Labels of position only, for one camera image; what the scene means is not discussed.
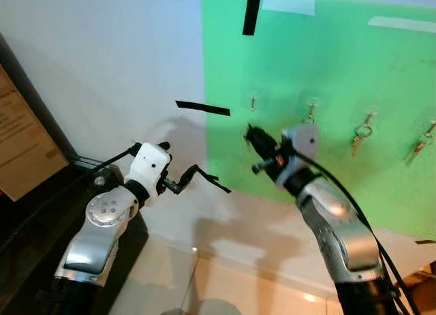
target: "white tape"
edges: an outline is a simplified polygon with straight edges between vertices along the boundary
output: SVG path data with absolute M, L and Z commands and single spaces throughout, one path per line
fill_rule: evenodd
M 408 20 L 406 18 L 374 16 L 368 25 L 375 27 L 390 27 L 410 31 L 436 33 L 436 23 L 424 22 L 423 20 Z
M 263 0 L 262 9 L 315 16 L 315 0 Z

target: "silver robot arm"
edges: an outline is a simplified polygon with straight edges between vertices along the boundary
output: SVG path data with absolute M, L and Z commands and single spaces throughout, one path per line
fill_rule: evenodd
M 323 176 L 295 157 L 317 154 L 317 126 L 285 130 L 277 144 L 264 130 L 249 126 L 245 138 L 264 160 L 252 167 L 264 170 L 276 186 L 296 197 L 304 221 L 313 231 L 345 314 L 398 314 L 392 287 L 384 278 L 377 241 L 350 201 Z
M 89 201 L 84 224 L 69 243 L 56 278 L 104 286 L 118 250 L 118 238 L 139 207 L 155 202 L 157 184 L 170 160 L 158 145 L 141 146 L 125 184 Z

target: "black cable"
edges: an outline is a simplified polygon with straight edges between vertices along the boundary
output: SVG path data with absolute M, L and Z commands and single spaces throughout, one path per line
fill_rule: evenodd
M 107 165 L 111 165 L 111 163 L 116 162 L 117 160 L 123 158 L 126 155 L 133 155 L 135 156 L 139 148 L 141 148 L 140 143 L 135 143 L 133 146 L 131 146 L 126 151 L 123 151 L 122 153 L 116 155 L 115 157 L 110 158 L 109 160 L 106 160 L 105 162 L 101 163 L 99 166 L 96 166 L 89 172 L 86 172 L 85 174 L 80 175 L 79 177 L 75 178 L 73 181 L 62 187 L 60 190 L 58 190 L 57 193 L 53 194 L 49 199 L 46 199 L 31 215 L 26 217 L 24 221 L 21 222 L 21 224 L 14 230 L 14 232 L 1 244 L 0 247 L 0 255 L 5 251 L 5 249 L 8 247 L 8 245 L 15 239 L 15 237 L 21 232 L 21 230 L 40 212 L 42 211 L 47 205 L 49 205 L 52 201 L 54 201 L 56 198 L 60 197 L 62 194 L 66 193 L 69 189 L 71 189 L 73 186 L 75 186 L 77 183 L 81 182 L 83 179 L 86 179 L 87 177 L 91 176 L 92 174 L 98 172 L 102 168 L 106 167 Z
M 394 287 L 394 284 L 392 283 L 392 280 L 390 279 L 390 275 L 389 275 L 388 270 L 386 268 L 385 260 L 382 257 L 382 255 L 380 254 L 380 251 L 379 251 L 379 258 L 380 258 L 380 262 L 381 262 L 381 267 L 383 268 L 383 277 L 384 277 L 385 281 L 387 281 L 388 288 L 392 289 Z M 406 307 L 404 306 L 403 302 L 400 299 L 400 294 L 398 294 L 397 291 L 395 291 L 394 293 L 395 293 L 394 301 L 395 301 L 396 305 L 400 308 L 400 310 L 403 312 L 404 315 L 409 314 L 409 312 L 407 311 Z
M 405 285 L 405 283 L 403 281 L 403 278 L 401 277 L 400 273 L 396 269 L 392 259 L 388 255 L 387 251 L 384 249 L 384 247 L 380 243 L 379 239 L 375 236 L 375 234 L 373 232 L 373 229 L 371 228 L 371 225 L 368 222 L 367 217 L 364 215 L 362 209 L 359 207 L 358 203 L 354 200 L 352 195 L 349 194 L 349 192 L 345 189 L 345 187 L 341 184 L 341 182 L 339 182 L 339 180 L 336 177 L 333 176 L 333 174 L 331 174 L 328 170 L 326 170 L 324 167 L 319 165 L 317 162 L 315 162 L 311 158 L 308 158 L 308 157 L 304 156 L 303 154 L 299 153 L 295 149 L 294 149 L 294 155 L 297 156 L 298 158 L 300 158 L 301 160 L 304 160 L 306 163 L 312 165 L 313 167 L 317 168 L 319 171 L 321 171 L 321 173 L 324 174 L 326 177 L 328 177 L 342 191 L 342 193 L 344 193 L 344 195 L 349 199 L 351 204 L 356 209 L 356 211 L 358 213 L 359 219 L 373 233 L 373 236 L 375 237 L 375 240 L 377 242 L 377 246 L 379 248 L 380 258 L 384 257 L 386 259 L 386 262 L 388 263 L 390 269 L 392 270 L 392 273 L 394 274 L 394 276 L 395 276 L 395 278 L 396 278 L 396 280 L 397 280 L 401 290 L 404 292 L 404 295 L 405 295 L 405 297 L 407 299 L 407 302 L 410 305 L 410 308 L 412 309 L 414 314 L 420 314 L 418 306 L 415 304 L 415 301 L 414 301 L 411 293 L 409 292 L 409 289 L 406 287 L 406 285 Z M 397 303 L 399 302 L 402 305 L 401 300 L 399 298 L 395 298 L 395 301 Z M 402 307 L 399 305 L 399 307 L 404 312 L 404 310 L 405 310 L 404 305 L 402 305 Z

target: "tiled floor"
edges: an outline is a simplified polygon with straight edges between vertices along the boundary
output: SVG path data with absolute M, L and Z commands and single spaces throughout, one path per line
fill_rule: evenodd
M 341 314 L 335 301 L 291 289 L 151 237 L 111 315 Z

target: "green backdrop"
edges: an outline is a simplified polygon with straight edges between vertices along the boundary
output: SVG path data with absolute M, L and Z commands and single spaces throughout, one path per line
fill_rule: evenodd
M 436 10 L 316 0 L 315 16 L 260 10 L 255 35 L 243 36 L 246 4 L 202 0 L 206 101 L 232 110 L 208 115 L 210 172 L 233 189 L 292 200 L 251 172 L 260 159 L 243 134 L 252 123 L 278 138 L 318 98 L 319 163 L 373 226 L 436 238 L 436 143 L 404 161 L 435 118 L 436 35 L 368 25 L 374 16 L 436 22 Z M 351 157 L 353 130 L 374 108 L 373 135 Z

